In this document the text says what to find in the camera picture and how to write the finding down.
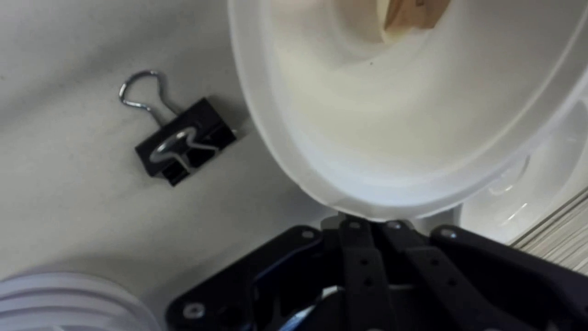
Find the white surface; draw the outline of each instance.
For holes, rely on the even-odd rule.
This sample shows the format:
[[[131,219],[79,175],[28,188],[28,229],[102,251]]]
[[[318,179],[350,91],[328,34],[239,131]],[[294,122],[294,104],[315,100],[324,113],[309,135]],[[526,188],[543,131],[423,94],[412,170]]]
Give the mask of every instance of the white surface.
[[[517,249],[588,275],[587,218],[588,192],[583,192],[570,201],[570,205],[552,216],[546,225],[526,236],[524,241],[519,241]]]
[[[146,69],[166,72],[184,107],[215,96],[245,137],[179,188],[144,173],[135,146],[157,127],[116,100]],[[223,0],[4,0],[0,278],[83,271],[162,313],[261,241],[322,219],[245,120]]]
[[[434,32],[392,45],[375,4],[232,2],[254,120],[328,207],[392,219],[458,205],[577,102],[585,0],[454,0]]]
[[[502,243],[513,243],[546,219],[550,205],[565,194],[588,144],[588,115],[579,104],[576,111],[557,126],[546,142],[524,157],[489,188],[469,197],[458,210],[464,229],[484,234]]]

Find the white plastic bowl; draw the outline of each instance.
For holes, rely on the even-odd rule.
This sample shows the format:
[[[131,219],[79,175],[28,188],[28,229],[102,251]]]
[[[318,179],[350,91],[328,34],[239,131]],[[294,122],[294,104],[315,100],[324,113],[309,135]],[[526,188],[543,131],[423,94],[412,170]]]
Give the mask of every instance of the white plastic bowl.
[[[456,210],[460,227],[511,245],[550,218],[588,144],[588,113],[579,104],[543,146]]]
[[[434,214],[484,188],[587,85],[587,0],[452,0],[383,43],[375,0],[232,0],[250,113],[317,201],[368,219]]]

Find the stacked white plates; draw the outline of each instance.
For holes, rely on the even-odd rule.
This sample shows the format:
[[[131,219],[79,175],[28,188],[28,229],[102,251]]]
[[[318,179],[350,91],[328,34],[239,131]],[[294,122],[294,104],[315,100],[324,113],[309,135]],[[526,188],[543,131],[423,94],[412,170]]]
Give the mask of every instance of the stacked white plates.
[[[122,287],[83,275],[32,275],[0,284],[2,331],[160,331]]]

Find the white bowl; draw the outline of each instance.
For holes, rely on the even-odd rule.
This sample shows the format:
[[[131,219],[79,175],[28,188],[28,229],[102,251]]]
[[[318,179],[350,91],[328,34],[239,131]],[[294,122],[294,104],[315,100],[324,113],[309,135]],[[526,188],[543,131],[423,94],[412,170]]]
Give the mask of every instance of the white bowl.
[[[368,219],[434,214],[484,188],[587,85],[585,0],[452,0],[383,43],[375,0],[232,0],[241,85],[280,166]]]

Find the black plastic part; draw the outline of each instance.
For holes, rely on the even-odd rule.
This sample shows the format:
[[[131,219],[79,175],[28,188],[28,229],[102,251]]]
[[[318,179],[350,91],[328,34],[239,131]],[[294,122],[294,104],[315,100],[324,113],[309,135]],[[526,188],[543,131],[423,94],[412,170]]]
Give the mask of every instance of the black plastic part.
[[[234,131],[223,122],[223,118],[206,100],[201,100],[197,105],[190,107],[186,113],[136,148],[136,153],[151,177],[164,177],[171,186],[177,186],[190,177],[190,170],[186,170],[179,161],[151,162],[151,155],[166,140],[190,127],[197,129],[195,142],[203,146],[212,146],[223,151],[236,142]],[[214,151],[192,150],[186,142],[177,144],[173,151],[182,155],[192,170],[204,166],[215,157]]]
[[[203,317],[186,317],[201,304]],[[588,280],[460,229],[298,227],[175,300],[173,331],[587,331]]]

